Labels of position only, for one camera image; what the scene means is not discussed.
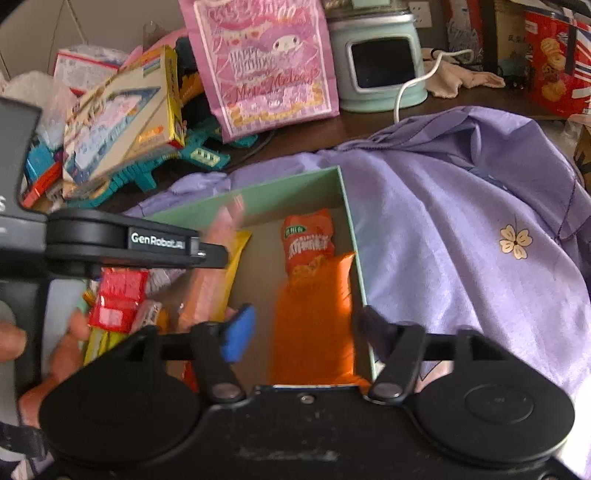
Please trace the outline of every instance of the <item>green box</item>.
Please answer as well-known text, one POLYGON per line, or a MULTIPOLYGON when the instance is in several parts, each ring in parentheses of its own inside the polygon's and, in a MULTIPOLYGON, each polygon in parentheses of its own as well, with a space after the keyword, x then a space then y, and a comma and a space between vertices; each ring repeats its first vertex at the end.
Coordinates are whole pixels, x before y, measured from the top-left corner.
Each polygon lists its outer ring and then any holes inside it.
MULTIPOLYGON (((242 253, 230 306, 252 303, 256 308, 256 332, 244 359, 235 371, 246 388, 267 384, 267 355, 275 309, 276 293, 285 282, 285 255, 281 242, 281 224, 288 215, 330 209, 335 227, 333 243, 337 254, 357 252, 353 223, 339 167, 302 173, 279 180, 253 185, 241 190, 198 200, 160 212, 152 220, 172 225, 207 229, 217 210, 241 194, 246 205, 243 229, 252 231, 252 238, 242 253)), ((353 304, 357 310, 366 304, 359 255, 351 269, 353 304)), ((355 331, 356 372, 375 378, 374 356, 366 340, 355 331)))

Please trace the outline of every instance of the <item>my melody gift bag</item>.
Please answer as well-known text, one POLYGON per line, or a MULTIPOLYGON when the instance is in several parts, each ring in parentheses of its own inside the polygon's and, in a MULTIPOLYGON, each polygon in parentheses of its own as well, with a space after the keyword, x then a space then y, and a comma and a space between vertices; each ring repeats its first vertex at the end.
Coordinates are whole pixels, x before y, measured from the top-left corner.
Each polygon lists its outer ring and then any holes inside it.
POLYGON ((179 0, 224 141, 339 114, 320 0, 179 0))

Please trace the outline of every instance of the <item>yellow flower print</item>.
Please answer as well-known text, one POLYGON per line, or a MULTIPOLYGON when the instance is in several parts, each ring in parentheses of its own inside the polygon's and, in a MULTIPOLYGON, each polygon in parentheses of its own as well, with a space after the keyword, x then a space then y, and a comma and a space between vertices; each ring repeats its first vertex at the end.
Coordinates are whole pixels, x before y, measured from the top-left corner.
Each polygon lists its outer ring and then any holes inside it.
POLYGON ((517 260, 527 258, 527 252, 524 247, 530 246, 533 241, 529 233, 529 230, 524 229, 516 235, 513 225, 507 225, 505 228, 502 228, 501 237, 503 237, 503 240, 499 240, 501 251, 504 254, 513 252, 513 256, 517 260))

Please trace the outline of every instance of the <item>wall socket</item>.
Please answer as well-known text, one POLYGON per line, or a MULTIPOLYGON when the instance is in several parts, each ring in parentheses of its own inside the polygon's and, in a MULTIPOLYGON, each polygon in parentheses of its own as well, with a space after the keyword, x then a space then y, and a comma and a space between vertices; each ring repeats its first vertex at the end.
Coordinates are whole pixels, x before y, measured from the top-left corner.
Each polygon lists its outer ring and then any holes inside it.
POLYGON ((414 26, 416 28, 431 28, 433 26, 429 2, 409 2, 408 6, 414 15, 414 26))

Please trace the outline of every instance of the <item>screw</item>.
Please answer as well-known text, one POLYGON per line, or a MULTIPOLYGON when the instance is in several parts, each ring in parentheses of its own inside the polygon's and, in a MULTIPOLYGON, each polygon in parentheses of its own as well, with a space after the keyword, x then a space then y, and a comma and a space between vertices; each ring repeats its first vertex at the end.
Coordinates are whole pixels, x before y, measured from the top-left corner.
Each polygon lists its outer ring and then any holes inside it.
POLYGON ((379 383, 374 385, 374 394, 380 398, 396 398, 402 394, 402 387, 395 383, 379 383))
POLYGON ((233 383, 218 383, 212 387, 212 393, 221 400, 233 400, 242 393, 242 390, 233 383))
POLYGON ((300 401, 304 404, 304 405, 312 405, 315 402, 315 398, 314 395, 302 395, 300 397, 300 401))

